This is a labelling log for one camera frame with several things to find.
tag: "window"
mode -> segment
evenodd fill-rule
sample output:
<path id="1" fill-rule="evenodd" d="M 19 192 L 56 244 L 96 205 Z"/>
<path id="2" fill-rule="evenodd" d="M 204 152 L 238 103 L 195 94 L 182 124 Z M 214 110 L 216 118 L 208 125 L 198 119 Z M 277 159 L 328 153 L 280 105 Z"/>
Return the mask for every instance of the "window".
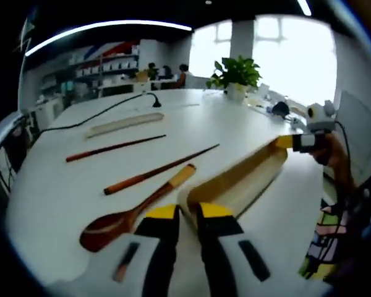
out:
<path id="1" fill-rule="evenodd" d="M 192 35 L 190 72 L 199 77 L 210 77 L 215 61 L 229 57 L 232 22 L 230 20 L 197 29 Z"/>
<path id="2" fill-rule="evenodd" d="M 334 100 L 337 65 L 328 25 L 301 17 L 261 16 L 254 35 L 261 82 L 305 106 Z"/>

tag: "wooden spoon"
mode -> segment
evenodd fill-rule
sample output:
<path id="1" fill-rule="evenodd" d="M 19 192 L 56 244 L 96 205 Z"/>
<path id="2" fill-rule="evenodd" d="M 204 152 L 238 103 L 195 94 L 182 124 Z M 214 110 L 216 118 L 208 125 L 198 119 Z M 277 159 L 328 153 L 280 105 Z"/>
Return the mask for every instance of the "wooden spoon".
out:
<path id="1" fill-rule="evenodd" d="M 187 181 L 195 170 L 194 165 L 188 164 L 138 206 L 126 212 L 111 213 L 97 218 L 82 231 L 80 244 L 91 252 L 98 252 L 121 234 L 130 232 L 143 210 Z"/>

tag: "ceiling light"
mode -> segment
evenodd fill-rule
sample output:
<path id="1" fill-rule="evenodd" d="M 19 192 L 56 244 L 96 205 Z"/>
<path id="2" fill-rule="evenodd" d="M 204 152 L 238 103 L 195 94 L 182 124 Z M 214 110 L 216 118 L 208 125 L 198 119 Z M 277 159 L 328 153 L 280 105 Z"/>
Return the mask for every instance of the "ceiling light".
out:
<path id="1" fill-rule="evenodd" d="M 310 17 L 312 15 L 312 13 L 310 12 L 307 0 L 297 0 L 297 1 L 298 1 L 298 4 L 301 6 L 302 12 L 305 15 Z"/>
<path id="2" fill-rule="evenodd" d="M 69 36 L 71 34 L 81 32 L 81 31 L 86 31 L 86 30 L 93 29 L 93 28 L 112 26 L 112 25 L 154 25 L 154 26 L 176 28 L 176 29 L 186 30 L 186 31 L 191 31 L 192 30 L 191 27 L 188 27 L 188 26 L 182 26 L 182 25 L 166 23 L 166 22 L 157 22 L 155 20 L 112 20 L 112 21 L 109 21 L 109 22 L 100 22 L 100 23 L 85 25 L 85 26 L 75 28 L 75 29 L 72 29 L 72 30 L 68 30 L 68 31 L 60 33 L 58 35 L 55 35 L 55 36 L 51 37 L 50 39 L 47 39 L 46 41 L 41 42 L 39 45 L 36 45 L 30 51 L 27 51 L 25 53 L 25 56 L 30 56 L 31 54 L 35 53 L 39 49 L 43 48 L 44 46 L 46 46 L 46 45 L 48 45 L 48 44 L 50 44 L 50 43 L 52 43 L 52 42 L 54 42 L 58 39 Z"/>

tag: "green plant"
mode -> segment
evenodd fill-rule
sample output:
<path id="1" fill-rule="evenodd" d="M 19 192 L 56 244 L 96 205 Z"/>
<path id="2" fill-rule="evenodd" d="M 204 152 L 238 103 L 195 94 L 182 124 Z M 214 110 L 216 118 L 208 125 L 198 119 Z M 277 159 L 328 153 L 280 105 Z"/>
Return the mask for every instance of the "green plant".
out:
<path id="1" fill-rule="evenodd" d="M 251 85 L 257 88 L 257 82 L 261 78 L 257 68 L 260 66 L 255 64 L 253 59 L 239 56 L 237 60 L 223 58 L 221 62 L 223 65 L 215 61 L 215 72 L 206 82 L 208 88 L 212 85 L 226 88 L 230 83 Z"/>

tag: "wooden tray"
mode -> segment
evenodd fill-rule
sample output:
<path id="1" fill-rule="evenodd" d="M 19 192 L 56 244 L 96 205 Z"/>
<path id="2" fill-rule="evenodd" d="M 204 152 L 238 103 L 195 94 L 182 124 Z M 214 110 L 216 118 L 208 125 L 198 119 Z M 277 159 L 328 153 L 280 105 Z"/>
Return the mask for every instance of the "wooden tray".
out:
<path id="1" fill-rule="evenodd" d="M 287 159 L 287 150 L 276 139 L 260 147 L 216 176 L 183 189 L 177 198 L 183 214 L 196 227 L 193 214 L 199 202 L 227 207 L 238 218 L 276 178 Z"/>

